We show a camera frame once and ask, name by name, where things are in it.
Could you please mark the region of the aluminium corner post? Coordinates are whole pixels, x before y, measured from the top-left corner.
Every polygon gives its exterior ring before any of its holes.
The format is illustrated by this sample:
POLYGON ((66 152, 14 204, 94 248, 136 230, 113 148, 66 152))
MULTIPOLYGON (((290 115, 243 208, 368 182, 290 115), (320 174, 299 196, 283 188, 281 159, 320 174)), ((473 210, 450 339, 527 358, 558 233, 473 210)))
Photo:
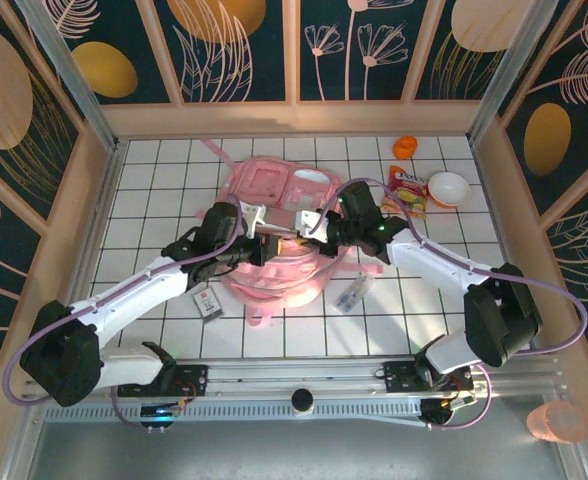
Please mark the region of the aluminium corner post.
POLYGON ((478 150, 499 107, 550 23, 558 2, 559 0, 533 0, 525 14, 512 43, 490 80, 467 132, 467 139, 473 152, 478 150))
POLYGON ((98 0, 10 0, 19 11, 28 36, 68 95, 83 114, 100 143, 112 153, 117 137, 109 126, 95 93, 74 60, 68 42, 81 40, 99 19, 98 0))

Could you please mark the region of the clear plastic pencil case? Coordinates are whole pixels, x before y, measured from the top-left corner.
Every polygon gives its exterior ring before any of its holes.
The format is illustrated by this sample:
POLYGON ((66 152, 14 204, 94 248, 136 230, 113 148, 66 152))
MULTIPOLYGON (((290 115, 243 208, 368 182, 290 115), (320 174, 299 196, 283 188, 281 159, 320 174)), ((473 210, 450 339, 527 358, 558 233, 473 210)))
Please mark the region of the clear plastic pencil case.
POLYGON ((337 297, 333 307, 342 314, 348 314, 360 305, 365 295, 372 288, 374 278, 370 275, 359 275, 337 297))

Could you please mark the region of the black round knob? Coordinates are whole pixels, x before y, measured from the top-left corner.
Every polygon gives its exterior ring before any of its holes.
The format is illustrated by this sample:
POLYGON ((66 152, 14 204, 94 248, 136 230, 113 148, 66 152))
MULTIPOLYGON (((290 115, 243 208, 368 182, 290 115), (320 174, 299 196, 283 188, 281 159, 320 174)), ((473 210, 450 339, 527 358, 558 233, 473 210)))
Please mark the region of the black round knob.
POLYGON ((299 388, 292 393, 290 400, 295 416, 309 415, 313 412, 314 397, 310 390, 299 388))

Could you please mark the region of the white orange bowl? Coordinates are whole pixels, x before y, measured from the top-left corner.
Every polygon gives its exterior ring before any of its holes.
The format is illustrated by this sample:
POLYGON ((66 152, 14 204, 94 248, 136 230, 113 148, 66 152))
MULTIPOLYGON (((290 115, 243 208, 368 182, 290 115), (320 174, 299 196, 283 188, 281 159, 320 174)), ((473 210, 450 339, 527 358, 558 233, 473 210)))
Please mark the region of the white orange bowl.
POLYGON ((471 193, 468 182, 452 172, 439 172, 433 175, 428 181, 427 190, 433 201, 443 208, 461 206, 471 193))

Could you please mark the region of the black controller box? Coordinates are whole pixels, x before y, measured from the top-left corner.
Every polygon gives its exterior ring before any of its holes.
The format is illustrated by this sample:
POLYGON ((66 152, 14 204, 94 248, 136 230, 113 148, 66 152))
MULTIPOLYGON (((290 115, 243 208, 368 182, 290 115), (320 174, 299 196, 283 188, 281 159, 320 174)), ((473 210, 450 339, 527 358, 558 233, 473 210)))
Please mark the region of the black controller box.
POLYGON ((419 419, 423 421, 429 429, 438 428, 440 430, 461 430, 475 425, 479 417, 465 423, 451 425, 456 411, 473 405, 475 400, 468 396, 463 398, 437 399, 428 398, 420 401, 419 419))
POLYGON ((178 403, 143 404, 139 412, 139 423, 148 433, 163 434, 183 408, 178 403))

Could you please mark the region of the small orange toy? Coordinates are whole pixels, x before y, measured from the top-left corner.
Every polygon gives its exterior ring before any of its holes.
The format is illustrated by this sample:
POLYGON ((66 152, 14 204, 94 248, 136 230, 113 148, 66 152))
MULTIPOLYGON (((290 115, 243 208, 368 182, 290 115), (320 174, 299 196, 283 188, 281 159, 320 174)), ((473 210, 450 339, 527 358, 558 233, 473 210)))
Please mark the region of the small orange toy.
POLYGON ((414 136, 403 136, 396 140, 392 147, 392 154, 396 159, 411 159, 418 148, 418 140, 414 136))

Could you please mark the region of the red snack packet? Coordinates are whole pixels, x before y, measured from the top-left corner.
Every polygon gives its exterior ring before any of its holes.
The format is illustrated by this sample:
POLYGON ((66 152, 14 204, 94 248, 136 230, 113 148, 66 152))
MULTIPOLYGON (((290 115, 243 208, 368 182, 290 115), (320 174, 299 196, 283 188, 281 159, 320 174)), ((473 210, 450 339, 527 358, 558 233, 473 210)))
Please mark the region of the red snack packet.
POLYGON ((410 175, 399 166, 392 165, 389 168, 387 187, 393 195, 384 195, 381 203, 383 211, 402 214, 403 209, 395 201, 395 198, 398 198, 411 216, 426 217, 428 199, 426 180, 410 175))

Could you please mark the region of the small white card box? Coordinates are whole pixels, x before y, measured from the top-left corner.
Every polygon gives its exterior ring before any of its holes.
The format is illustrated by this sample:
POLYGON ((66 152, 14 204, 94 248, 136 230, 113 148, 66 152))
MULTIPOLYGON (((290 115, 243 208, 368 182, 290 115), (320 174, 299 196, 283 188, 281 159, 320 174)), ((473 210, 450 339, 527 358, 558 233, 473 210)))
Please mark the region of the small white card box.
POLYGON ((223 308, 210 287, 193 293, 192 299, 204 322, 217 320, 223 316, 223 308))

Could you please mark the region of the long aluminium base rail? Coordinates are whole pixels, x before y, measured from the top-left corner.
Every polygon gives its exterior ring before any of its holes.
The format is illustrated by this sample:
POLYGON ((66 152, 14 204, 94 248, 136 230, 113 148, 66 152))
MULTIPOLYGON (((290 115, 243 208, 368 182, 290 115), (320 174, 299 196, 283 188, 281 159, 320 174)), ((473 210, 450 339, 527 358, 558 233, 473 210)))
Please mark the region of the long aluminium base rail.
MULTIPOLYGON (((51 368, 34 362, 25 367, 33 382, 59 405, 75 405, 102 389, 117 389, 125 384, 150 384, 163 368, 174 365, 207 365, 208 381, 204 396, 286 397, 293 390, 306 388, 318 397, 358 395, 396 395, 416 397, 449 396, 455 393, 388 393, 383 380, 383 364, 390 361, 413 361, 408 356, 251 359, 251 360, 173 360, 151 351, 116 350, 98 361, 81 361, 75 365, 51 368)), ((479 397, 493 387, 496 394, 544 392, 566 386, 554 357, 517 358, 501 369, 488 368, 481 373, 469 367, 474 382, 471 391, 479 397)))

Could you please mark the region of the pink backpack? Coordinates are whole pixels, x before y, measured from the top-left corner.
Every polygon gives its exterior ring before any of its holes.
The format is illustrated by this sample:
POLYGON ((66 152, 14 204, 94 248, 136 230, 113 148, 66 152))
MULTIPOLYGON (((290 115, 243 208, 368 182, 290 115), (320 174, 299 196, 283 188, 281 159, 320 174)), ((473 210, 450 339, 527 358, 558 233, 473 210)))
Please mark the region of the pink backpack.
POLYGON ((224 275, 221 283, 246 307, 245 320, 257 326, 281 314, 287 308, 305 306, 320 296, 338 271, 365 275, 383 273, 381 264, 353 263, 348 260, 348 247, 340 247, 334 258, 301 257, 295 237, 296 213, 316 211, 328 205, 342 179, 326 170, 276 157, 255 156, 235 162, 209 139, 202 143, 230 169, 217 199, 226 201, 234 195, 252 205, 265 205, 265 224, 256 234, 267 233, 286 237, 281 254, 263 267, 242 263, 234 272, 224 275))

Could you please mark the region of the grey metal base sheet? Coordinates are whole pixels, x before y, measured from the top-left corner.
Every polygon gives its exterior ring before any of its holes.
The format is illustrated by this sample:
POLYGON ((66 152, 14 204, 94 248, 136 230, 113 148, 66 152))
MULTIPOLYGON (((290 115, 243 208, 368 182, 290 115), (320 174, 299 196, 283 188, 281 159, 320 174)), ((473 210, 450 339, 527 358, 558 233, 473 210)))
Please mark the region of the grey metal base sheet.
POLYGON ((573 480, 520 421, 455 432, 374 421, 203 422, 165 434, 48 424, 29 480, 573 480))

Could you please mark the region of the translucent pink cup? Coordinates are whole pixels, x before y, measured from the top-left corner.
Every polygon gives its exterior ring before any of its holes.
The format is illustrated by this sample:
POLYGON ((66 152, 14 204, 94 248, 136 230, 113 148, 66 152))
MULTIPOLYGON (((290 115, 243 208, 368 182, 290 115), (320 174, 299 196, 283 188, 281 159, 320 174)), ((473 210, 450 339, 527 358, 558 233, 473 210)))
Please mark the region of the translucent pink cup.
POLYGON ((582 413, 563 400, 547 402, 532 410, 526 418, 532 436, 555 443, 578 443, 587 436, 582 413))

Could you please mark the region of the aluminium table side rail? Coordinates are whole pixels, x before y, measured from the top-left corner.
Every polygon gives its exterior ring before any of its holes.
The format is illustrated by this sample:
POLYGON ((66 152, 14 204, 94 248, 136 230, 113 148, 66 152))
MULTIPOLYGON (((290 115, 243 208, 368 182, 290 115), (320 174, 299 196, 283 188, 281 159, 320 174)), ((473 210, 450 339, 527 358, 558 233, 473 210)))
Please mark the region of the aluminium table side rail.
POLYGON ((58 280, 55 299, 64 305, 91 293, 127 146, 117 139, 106 150, 100 142, 82 138, 64 175, 52 211, 57 244, 50 248, 57 255, 51 270, 58 280))
POLYGON ((507 260, 526 277, 543 280, 539 215, 506 133, 489 129, 473 152, 507 260))

